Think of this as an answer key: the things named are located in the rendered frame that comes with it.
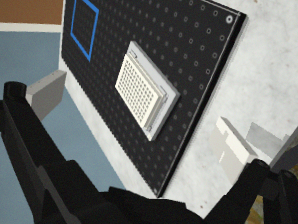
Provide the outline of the blue tape outline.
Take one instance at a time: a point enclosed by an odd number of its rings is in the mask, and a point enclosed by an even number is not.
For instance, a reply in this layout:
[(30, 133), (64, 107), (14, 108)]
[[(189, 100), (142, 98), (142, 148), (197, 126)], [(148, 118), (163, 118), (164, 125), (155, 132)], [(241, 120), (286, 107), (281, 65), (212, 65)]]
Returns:
[(75, 6), (76, 6), (76, 0), (74, 3), (74, 10), (73, 10), (73, 18), (72, 18), (72, 26), (71, 26), (71, 36), (73, 37), (73, 39), (75, 40), (75, 42), (77, 43), (77, 45), (80, 47), (80, 49), (82, 50), (82, 52), (85, 54), (85, 56), (87, 57), (87, 59), (90, 62), (90, 58), (91, 58), (91, 52), (92, 52), (92, 46), (93, 46), (93, 40), (94, 40), (94, 35), (95, 35), (95, 29), (96, 29), (96, 23), (97, 23), (97, 18), (98, 18), (98, 13), (99, 10), (88, 0), (83, 0), (92, 10), (94, 10), (96, 12), (96, 17), (95, 17), (95, 23), (94, 23), (94, 29), (93, 29), (93, 34), (92, 34), (92, 40), (91, 40), (91, 46), (90, 46), (90, 52), (89, 55), (86, 53), (86, 51), (84, 50), (84, 48), (81, 46), (81, 44), (78, 42), (78, 40), (76, 39), (76, 37), (73, 35), (72, 33), (72, 29), (73, 29), (73, 21), (74, 21), (74, 13), (75, 13)]

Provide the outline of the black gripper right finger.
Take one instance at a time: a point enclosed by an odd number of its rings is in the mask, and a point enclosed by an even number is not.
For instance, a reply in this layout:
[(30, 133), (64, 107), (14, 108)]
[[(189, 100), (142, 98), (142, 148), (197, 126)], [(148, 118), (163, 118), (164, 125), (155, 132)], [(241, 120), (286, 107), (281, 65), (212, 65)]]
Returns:
[(298, 179), (292, 172), (271, 172), (227, 118), (219, 116), (208, 142), (232, 188), (198, 224), (245, 224), (257, 195), (263, 197), (264, 224), (298, 224)]

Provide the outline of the black perforated breadboard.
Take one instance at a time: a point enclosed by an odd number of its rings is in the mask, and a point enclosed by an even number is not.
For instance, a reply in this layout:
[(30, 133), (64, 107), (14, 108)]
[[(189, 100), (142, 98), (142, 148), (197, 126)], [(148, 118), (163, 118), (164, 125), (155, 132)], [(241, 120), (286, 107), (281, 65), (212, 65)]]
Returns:
[[(247, 14), (212, 0), (88, 0), (98, 10), (90, 62), (65, 0), (61, 58), (157, 199), (182, 158)], [(149, 141), (116, 89), (131, 41), (180, 96)]]

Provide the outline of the white well plate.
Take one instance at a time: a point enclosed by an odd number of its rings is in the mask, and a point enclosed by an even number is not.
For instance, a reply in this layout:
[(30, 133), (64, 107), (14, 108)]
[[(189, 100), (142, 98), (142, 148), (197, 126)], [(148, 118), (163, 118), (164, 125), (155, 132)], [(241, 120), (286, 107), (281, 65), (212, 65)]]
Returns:
[(141, 128), (148, 129), (165, 95), (132, 53), (125, 55), (115, 87)]

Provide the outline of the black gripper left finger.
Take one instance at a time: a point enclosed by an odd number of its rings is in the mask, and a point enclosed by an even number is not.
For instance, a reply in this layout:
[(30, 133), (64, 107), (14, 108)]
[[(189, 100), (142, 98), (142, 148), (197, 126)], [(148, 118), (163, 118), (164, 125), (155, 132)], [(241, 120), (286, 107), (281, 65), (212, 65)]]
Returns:
[(131, 224), (40, 122), (62, 101), (66, 75), (58, 69), (28, 87), (6, 82), (0, 100), (1, 137), (34, 224), (58, 210), (67, 224)]

